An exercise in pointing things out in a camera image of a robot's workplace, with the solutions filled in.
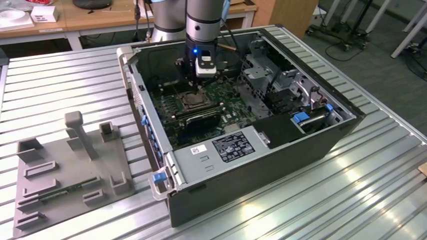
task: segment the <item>gray carpet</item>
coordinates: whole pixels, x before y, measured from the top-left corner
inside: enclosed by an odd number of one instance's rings
[[[343,0],[335,12],[339,15],[347,1]],[[321,6],[330,9],[333,0],[321,0]],[[359,2],[350,16],[349,22],[355,22],[363,8]],[[366,29],[378,10],[371,7],[361,28]],[[427,135],[427,82],[423,81],[407,68],[407,57],[401,55],[397,59],[390,57],[395,48],[406,37],[402,32],[406,24],[385,15],[373,33],[371,43],[366,50],[350,61],[341,62],[326,55],[326,48],[339,40],[317,32],[306,36],[303,41],[330,62],[347,74],[347,76],[403,117],[418,130]],[[414,41],[421,42],[426,37],[419,33]],[[338,59],[347,59],[359,49],[345,52],[337,47],[329,50],[330,55]],[[427,66],[427,59],[419,61]]]

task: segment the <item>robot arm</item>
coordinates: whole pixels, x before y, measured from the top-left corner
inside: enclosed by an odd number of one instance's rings
[[[152,42],[183,39],[186,52],[176,61],[194,91],[205,79],[215,78],[218,36],[230,0],[151,0],[155,16]]]

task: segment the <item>label sticker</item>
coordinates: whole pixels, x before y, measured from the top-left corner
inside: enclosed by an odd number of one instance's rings
[[[191,153],[193,153],[193,155],[195,155],[195,154],[199,154],[199,153],[205,152],[206,150],[209,150],[209,149],[207,149],[207,146],[203,144],[201,146],[195,146],[191,149]]]
[[[238,132],[213,141],[222,160],[229,163],[243,156],[255,153],[255,149],[249,142],[243,132]]]
[[[39,30],[39,33],[60,32],[60,31],[64,31],[64,30],[62,28],[51,28],[51,29]]]

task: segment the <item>blue latch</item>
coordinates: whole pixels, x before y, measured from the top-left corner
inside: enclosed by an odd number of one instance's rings
[[[327,104],[327,105],[326,105],[326,109],[331,112],[333,109],[334,109],[333,105],[331,105],[331,104]]]
[[[159,172],[152,175],[152,181],[155,184],[164,182],[168,179],[167,173]]]
[[[142,123],[143,125],[147,124],[147,115],[146,115],[146,114],[142,116],[142,121],[140,121],[140,123]]]
[[[294,115],[293,117],[295,123],[301,123],[302,121],[306,121],[307,119],[310,119],[310,116],[307,115],[306,112],[299,112]]]

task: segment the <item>white bowl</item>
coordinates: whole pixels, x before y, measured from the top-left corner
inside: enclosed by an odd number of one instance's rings
[[[26,12],[20,10],[7,10],[0,12],[0,19],[7,21],[15,21],[26,16]]]

